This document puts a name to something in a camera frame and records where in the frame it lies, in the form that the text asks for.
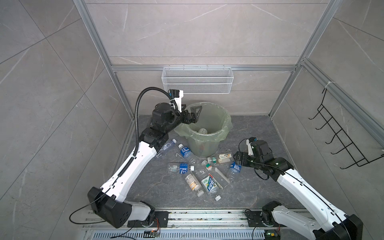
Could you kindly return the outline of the white round bottle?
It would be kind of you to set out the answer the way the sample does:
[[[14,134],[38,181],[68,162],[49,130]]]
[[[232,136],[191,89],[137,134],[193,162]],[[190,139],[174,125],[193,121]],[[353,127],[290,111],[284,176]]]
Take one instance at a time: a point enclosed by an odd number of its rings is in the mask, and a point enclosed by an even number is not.
[[[200,129],[200,130],[198,131],[198,133],[199,133],[199,134],[206,135],[206,134],[208,133],[208,131],[207,131],[206,129],[202,128],[202,129]]]

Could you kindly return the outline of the clear rectangular plastic tray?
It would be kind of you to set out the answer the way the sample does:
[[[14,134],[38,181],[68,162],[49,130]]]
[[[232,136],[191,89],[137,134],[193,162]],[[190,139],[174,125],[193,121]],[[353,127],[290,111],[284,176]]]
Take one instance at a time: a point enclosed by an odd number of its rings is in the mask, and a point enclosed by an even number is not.
[[[214,167],[214,170],[215,170],[215,172],[220,176],[220,178],[223,180],[223,181],[225,181],[225,182],[227,182],[228,184],[230,184],[231,183],[231,181],[217,168],[217,167]]]

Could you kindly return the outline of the green white label bottle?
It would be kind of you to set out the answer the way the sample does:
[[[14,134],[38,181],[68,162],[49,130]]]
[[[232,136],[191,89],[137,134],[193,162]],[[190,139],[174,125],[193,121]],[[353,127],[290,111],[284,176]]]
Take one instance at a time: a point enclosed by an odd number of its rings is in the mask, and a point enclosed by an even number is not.
[[[213,197],[214,199],[217,196],[220,196],[220,187],[211,174],[203,175],[202,180],[201,180],[201,184],[209,196]]]

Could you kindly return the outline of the white bottle orange label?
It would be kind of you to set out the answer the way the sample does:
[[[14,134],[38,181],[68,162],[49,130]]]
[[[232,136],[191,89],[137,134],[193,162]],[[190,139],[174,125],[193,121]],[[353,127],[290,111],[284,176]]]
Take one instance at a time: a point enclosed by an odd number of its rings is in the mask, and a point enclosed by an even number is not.
[[[198,179],[196,176],[192,173],[189,173],[185,177],[186,183],[189,185],[189,188],[193,191],[196,192],[198,197],[201,197],[204,194],[203,187],[199,183]]]

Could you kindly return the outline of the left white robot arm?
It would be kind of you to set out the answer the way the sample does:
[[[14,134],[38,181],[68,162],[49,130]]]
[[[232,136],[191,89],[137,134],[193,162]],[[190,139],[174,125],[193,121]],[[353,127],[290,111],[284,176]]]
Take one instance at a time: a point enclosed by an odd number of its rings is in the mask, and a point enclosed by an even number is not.
[[[178,112],[168,103],[157,104],[147,128],[137,138],[138,146],[107,182],[89,190],[87,196],[94,213],[115,228],[127,221],[151,225],[155,208],[143,201],[127,202],[126,197],[141,171],[168,141],[169,132],[180,124],[197,123],[202,109],[201,105],[189,109],[182,105]]]

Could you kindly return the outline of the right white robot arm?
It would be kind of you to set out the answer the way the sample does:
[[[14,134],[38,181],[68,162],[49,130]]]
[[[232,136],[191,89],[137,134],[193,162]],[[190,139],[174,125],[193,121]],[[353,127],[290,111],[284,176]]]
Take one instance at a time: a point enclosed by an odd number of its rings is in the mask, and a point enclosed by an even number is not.
[[[260,216],[245,210],[249,226],[260,221],[266,227],[286,226],[309,240],[361,240],[363,222],[356,215],[347,215],[310,184],[294,166],[284,158],[274,158],[268,143],[257,138],[246,139],[247,150],[237,151],[233,168],[250,167],[261,170],[288,190],[312,215],[307,218],[289,210],[281,203],[272,201],[263,206]]]

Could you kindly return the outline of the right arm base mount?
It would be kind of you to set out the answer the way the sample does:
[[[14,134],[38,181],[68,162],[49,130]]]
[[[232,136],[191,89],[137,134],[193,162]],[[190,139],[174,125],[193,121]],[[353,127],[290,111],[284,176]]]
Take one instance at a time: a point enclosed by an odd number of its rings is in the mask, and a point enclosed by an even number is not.
[[[278,228],[285,227],[284,225],[278,224],[272,217],[272,213],[262,210],[249,210],[244,211],[249,227],[268,227]]]

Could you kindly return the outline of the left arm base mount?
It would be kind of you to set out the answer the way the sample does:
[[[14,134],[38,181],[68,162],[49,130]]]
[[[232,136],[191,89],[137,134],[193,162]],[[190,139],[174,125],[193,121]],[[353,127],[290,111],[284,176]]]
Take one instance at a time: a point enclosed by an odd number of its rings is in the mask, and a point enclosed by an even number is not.
[[[142,221],[128,221],[127,227],[131,228],[157,228],[159,225],[160,228],[166,228],[168,226],[170,212],[166,211],[156,211],[153,217],[153,221],[151,224]]]

